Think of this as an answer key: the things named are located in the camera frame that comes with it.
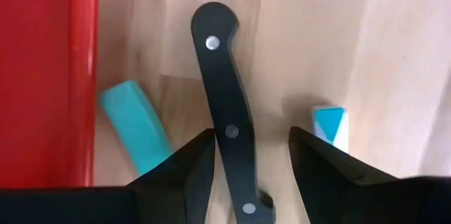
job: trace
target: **blue sponge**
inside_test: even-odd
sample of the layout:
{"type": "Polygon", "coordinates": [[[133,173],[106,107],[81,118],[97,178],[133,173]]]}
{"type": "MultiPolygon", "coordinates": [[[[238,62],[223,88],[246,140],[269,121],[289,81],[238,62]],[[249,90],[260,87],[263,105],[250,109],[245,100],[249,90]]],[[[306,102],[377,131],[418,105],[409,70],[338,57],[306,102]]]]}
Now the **blue sponge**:
{"type": "Polygon", "coordinates": [[[127,81],[106,90],[100,102],[139,175],[173,153],[163,125],[136,82],[127,81]]]}

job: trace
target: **black knife handle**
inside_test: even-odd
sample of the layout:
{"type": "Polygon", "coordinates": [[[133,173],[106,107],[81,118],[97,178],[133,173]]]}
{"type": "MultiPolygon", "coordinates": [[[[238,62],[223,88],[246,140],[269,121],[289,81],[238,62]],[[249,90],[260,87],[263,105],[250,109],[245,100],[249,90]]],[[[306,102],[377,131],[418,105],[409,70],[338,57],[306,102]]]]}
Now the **black knife handle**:
{"type": "Polygon", "coordinates": [[[237,223],[274,223],[272,198],[257,187],[254,126],[231,52],[238,27],[225,5],[197,9],[191,31],[237,223]]]}

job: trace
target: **red container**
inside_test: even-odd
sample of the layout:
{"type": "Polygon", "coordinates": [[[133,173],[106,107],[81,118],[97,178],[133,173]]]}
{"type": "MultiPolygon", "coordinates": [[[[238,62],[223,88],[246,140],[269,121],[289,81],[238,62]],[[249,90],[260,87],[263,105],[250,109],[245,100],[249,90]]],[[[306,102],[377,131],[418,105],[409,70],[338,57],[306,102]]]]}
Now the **red container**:
{"type": "Polygon", "coordinates": [[[97,0],[0,0],[0,187],[92,184],[97,0]]]}

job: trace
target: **wood grain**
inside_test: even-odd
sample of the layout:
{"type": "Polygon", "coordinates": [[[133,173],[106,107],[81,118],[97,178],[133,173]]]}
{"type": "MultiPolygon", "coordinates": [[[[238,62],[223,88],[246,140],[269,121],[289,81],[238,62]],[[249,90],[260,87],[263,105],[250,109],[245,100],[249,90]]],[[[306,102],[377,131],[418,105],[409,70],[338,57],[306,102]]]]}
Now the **wood grain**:
{"type": "MultiPolygon", "coordinates": [[[[99,91],[137,80],[175,149],[211,127],[190,33],[208,1],[240,21],[234,59],[278,223],[308,223],[287,140],[291,125],[311,129],[313,106],[349,111],[357,158],[399,177],[451,175],[451,0],[100,0],[99,91]]],[[[134,178],[102,113],[95,151],[98,185],[134,178]]],[[[219,154],[215,166],[206,222],[234,223],[219,154]]]]}

